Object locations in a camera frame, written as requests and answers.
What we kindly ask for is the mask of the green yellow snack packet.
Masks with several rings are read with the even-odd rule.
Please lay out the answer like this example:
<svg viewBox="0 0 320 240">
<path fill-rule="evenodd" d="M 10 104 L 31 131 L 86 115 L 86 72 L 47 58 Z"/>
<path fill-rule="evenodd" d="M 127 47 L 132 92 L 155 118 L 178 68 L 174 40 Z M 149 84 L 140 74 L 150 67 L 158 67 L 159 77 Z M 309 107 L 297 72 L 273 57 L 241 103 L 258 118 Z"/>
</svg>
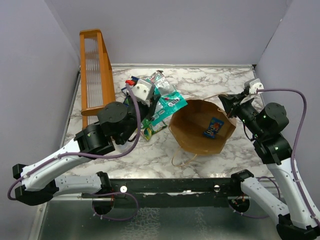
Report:
<svg viewBox="0 0 320 240">
<path fill-rule="evenodd" d="M 156 125 L 153 125 L 151 121 L 144 119 L 141 122 L 140 135 L 146 141 L 149 141 L 153 135 L 157 134 L 158 132 L 164 130 L 167 127 L 168 127 L 168 125 L 164 121 L 161 121 L 161 122 L 157 123 Z"/>
</svg>

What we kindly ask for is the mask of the blue snack packet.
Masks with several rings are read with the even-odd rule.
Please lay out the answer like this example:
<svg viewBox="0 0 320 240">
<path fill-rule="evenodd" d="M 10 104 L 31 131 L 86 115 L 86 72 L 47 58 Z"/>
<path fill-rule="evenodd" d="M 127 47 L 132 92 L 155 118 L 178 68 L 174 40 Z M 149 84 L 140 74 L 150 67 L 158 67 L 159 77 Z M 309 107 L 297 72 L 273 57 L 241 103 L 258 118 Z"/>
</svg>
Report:
<svg viewBox="0 0 320 240">
<path fill-rule="evenodd" d="M 223 125 L 224 121 L 213 117 L 209 123 L 209 127 L 205 130 L 203 135 L 207 138 L 215 139 Z"/>
</svg>

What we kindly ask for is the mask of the blue Burts crisps packet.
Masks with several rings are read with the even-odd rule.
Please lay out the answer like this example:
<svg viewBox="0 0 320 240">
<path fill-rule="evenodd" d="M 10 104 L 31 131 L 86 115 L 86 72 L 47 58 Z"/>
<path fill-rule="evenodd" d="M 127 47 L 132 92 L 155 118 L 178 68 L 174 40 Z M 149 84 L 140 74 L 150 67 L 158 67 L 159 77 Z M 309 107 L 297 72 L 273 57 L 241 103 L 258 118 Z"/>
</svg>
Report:
<svg viewBox="0 0 320 240">
<path fill-rule="evenodd" d="M 125 86 L 121 89 L 123 94 L 127 94 L 127 85 L 129 85 L 130 88 L 134 87 L 137 82 L 138 82 L 139 78 L 135 77 L 135 76 L 131 76 L 131 78 L 125 80 Z"/>
</svg>

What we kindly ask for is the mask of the brown paper bag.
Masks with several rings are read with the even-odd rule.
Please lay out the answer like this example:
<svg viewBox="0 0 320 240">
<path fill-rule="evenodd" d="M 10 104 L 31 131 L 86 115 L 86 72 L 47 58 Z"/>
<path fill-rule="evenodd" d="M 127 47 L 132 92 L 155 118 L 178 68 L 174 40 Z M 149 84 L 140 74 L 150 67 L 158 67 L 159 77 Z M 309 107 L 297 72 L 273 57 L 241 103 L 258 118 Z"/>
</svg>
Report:
<svg viewBox="0 0 320 240">
<path fill-rule="evenodd" d="M 171 158 L 175 167 L 184 167 L 198 156 L 209 156 L 221 153 L 227 140 L 232 136 L 237 127 L 235 117 L 229 118 L 222 107 L 210 102 L 218 95 L 206 98 L 188 98 L 187 106 L 175 112 L 169 122 L 168 128 L 178 143 L 178 148 Z M 224 121 L 224 125 L 215 138 L 204 136 L 212 118 Z M 181 150 L 194 154 L 187 162 L 174 163 L 177 153 Z"/>
</svg>

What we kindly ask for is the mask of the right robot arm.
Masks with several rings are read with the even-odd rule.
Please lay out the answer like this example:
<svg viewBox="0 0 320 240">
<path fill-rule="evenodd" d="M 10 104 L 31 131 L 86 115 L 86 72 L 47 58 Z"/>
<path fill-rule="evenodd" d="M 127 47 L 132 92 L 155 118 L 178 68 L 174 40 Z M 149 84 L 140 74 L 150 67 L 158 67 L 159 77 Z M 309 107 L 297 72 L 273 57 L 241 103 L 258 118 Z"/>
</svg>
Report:
<svg viewBox="0 0 320 240">
<path fill-rule="evenodd" d="M 245 93 L 220 94 L 226 115 L 238 117 L 254 137 L 254 150 L 272 173 L 284 201 L 266 190 L 248 170 L 232 174 L 229 189 L 236 195 L 251 197 L 272 219 L 283 240 L 315 240 L 320 236 L 319 210 L 314 205 L 301 179 L 293 150 L 281 134 L 289 119 L 284 106 L 268 103 L 257 111 Z"/>
</svg>

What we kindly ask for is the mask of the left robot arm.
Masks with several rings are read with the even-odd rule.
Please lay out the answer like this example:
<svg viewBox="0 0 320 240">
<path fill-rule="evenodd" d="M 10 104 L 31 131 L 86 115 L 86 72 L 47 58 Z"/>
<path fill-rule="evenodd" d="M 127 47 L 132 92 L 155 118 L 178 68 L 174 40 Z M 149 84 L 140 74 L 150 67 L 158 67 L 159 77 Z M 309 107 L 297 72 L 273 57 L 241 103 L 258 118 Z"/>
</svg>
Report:
<svg viewBox="0 0 320 240">
<path fill-rule="evenodd" d="M 155 113 L 160 95 L 152 94 L 149 104 L 136 95 L 128 95 L 128 104 L 114 101 L 98 111 L 98 121 L 78 132 L 65 146 L 31 165 L 16 164 L 12 175 L 16 180 L 7 197 L 29 206 L 37 206 L 54 197 L 67 194 L 97 194 L 103 198 L 112 190 L 109 177 L 99 172 L 89 176 L 64 174 L 95 159 L 111 159 L 116 145 L 124 145 L 141 122 Z"/>
</svg>

